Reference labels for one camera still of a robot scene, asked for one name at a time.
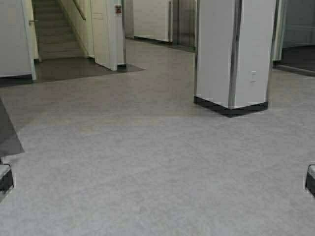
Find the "open door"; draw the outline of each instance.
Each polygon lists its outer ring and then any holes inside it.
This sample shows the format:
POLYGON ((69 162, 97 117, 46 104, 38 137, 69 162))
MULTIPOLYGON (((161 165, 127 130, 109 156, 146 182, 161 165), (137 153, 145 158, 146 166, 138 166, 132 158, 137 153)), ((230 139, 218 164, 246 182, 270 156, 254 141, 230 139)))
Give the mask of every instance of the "open door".
POLYGON ((275 32, 275 44, 273 51, 273 61, 282 60, 282 50, 284 47, 284 34, 286 27, 286 15, 287 15, 287 0, 277 1, 278 12, 276 14, 276 32, 275 32))
POLYGON ((25 3, 26 3, 26 9, 27 9, 29 28, 30 28, 30 32, 31 32, 32 58, 33 59, 39 59, 38 47, 37 47, 37 38, 36 38, 36 31, 35 31, 35 22, 36 21, 34 19, 32 0, 26 0, 25 3))
POLYGON ((111 68, 107 1, 91 0, 91 12, 95 62, 107 68, 111 68))
POLYGON ((29 51, 29 58, 30 58, 30 64, 31 64, 31 75, 32 75, 32 80, 35 81, 36 80, 36 70, 35 70, 35 64, 34 64, 35 55, 33 54, 33 41, 32 41, 33 21, 29 19, 29 9, 30 9, 29 3, 30 2, 31 2, 31 11, 32 11, 32 0, 22 0, 22 9, 23 9, 23 15, 24 15, 26 39, 28 43, 28 51, 29 51))

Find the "door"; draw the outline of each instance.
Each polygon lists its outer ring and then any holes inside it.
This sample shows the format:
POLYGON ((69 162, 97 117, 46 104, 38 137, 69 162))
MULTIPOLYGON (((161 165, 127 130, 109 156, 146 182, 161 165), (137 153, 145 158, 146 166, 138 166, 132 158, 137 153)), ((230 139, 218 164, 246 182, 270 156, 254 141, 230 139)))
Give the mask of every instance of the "door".
POLYGON ((111 68, 107 1, 91 0, 91 12, 95 62, 107 68, 111 68))
POLYGON ((286 28, 286 16, 287 16, 287 0, 278 0, 276 13, 276 33, 275 42, 273 48, 273 61, 282 60, 282 52, 284 47, 284 35, 286 28))
POLYGON ((30 33, 31 33, 32 58, 39 59, 32 0, 26 0, 25 3, 26 3, 26 9, 27 9, 28 23, 29 23, 30 33))
POLYGON ((134 36, 172 41, 172 0, 133 0, 134 36))
POLYGON ((196 1, 178 2, 178 44, 194 47, 196 32, 196 1))

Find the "white door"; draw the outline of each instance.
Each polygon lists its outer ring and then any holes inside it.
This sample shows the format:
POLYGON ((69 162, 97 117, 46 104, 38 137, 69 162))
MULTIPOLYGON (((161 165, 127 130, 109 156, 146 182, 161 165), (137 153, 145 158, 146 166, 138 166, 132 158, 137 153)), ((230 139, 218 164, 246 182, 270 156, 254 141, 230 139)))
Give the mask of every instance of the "white door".
POLYGON ((282 50, 284 47, 284 34, 286 27, 287 0, 279 0, 278 12, 276 15, 276 35, 273 48, 273 61, 282 60, 282 50))
POLYGON ((172 0, 133 0, 134 36, 172 41, 172 0))
POLYGON ((111 68, 107 1, 91 0, 91 12, 95 62, 107 68, 111 68))
POLYGON ((29 0, 22 0, 22 9, 23 9, 23 16, 24 16, 24 24, 25 24, 25 32, 26 32, 26 39, 28 45, 28 52, 29 52, 29 59, 31 64, 31 75, 32 79, 36 80, 36 70, 34 64, 35 55, 33 54, 33 42, 32 42, 32 31, 30 28, 29 22, 29 14, 28 14, 28 1, 29 0))
POLYGON ((39 59, 32 0, 26 0, 25 3, 26 3, 27 17, 28 17, 29 27, 30 27, 30 32, 31 32, 32 58, 39 59))

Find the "floor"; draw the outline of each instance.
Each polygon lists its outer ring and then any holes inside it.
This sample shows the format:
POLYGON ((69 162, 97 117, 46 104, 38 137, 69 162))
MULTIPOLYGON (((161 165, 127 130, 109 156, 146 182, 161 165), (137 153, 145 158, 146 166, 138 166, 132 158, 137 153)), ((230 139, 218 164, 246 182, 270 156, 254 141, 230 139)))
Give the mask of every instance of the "floor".
POLYGON ((284 48, 280 64, 315 72, 315 46, 284 48))
POLYGON ((6 236, 314 234, 315 78, 273 71, 268 111, 193 104, 193 53, 127 41, 144 71, 0 88, 25 153, 6 236))
POLYGON ((3 157, 21 152, 24 152, 23 147, 0 99, 0 163, 3 157))
MULTIPOLYGON (((35 65, 37 83, 71 80, 77 78, 87 78, 93 76, 112 75, 126 72, 126 69, 111 71, 103 66, 95 63, 94 59, 86 58, 67 58, 67 59, 52 59, 38 62, 35 65)), ((140 71, 141 68, 128 65, 131 71, 140 71)))

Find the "white pillar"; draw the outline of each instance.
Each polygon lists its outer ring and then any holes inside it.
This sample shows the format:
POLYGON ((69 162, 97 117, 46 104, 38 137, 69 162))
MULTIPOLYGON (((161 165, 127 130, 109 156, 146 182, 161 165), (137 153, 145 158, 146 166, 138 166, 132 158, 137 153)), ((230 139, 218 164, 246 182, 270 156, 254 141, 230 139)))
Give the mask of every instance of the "white pillar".
POLYGON ((267 109, 276 1, 198 1, 195 103, 227 116, 267 109))

